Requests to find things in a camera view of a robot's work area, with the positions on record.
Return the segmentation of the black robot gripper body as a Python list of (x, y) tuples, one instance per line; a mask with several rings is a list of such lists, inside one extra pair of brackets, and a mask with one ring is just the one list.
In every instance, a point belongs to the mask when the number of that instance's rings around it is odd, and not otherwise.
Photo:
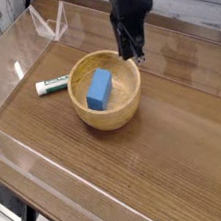
[(153, 0), (109, 0), (111, 5), (110, 21), (124, 23), (131, 32), (133, 42), (135, 38), (144, 38), (145, 17), (153, 8)]

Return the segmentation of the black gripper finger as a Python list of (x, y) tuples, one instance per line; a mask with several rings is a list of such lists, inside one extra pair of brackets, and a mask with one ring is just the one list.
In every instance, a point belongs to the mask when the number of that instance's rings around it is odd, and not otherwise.
[(136, 57), (136, 62), (138, 64), (143, 64), (146, 62), (145, 52), (143, 50), (144, 48), (144, 38), (141, 36), (138, 36), (135, 38), (135, 41), (133, 42), (134, 45), (134, 56)]
[(126, 61), (137, 57), (135, 45), (128, 26), (121, 22), (113, 22), (112, 27), (117, 41), (119, 55)]

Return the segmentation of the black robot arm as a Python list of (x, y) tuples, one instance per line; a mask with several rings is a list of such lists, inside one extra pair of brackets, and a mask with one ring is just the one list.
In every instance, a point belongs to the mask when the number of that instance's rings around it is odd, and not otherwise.
[(109, 0), (112, 23), (119, 56), (125, 61), (136, 58), (142, 64), (144, 54), (146, 16), (153, 8), (153, 0)]

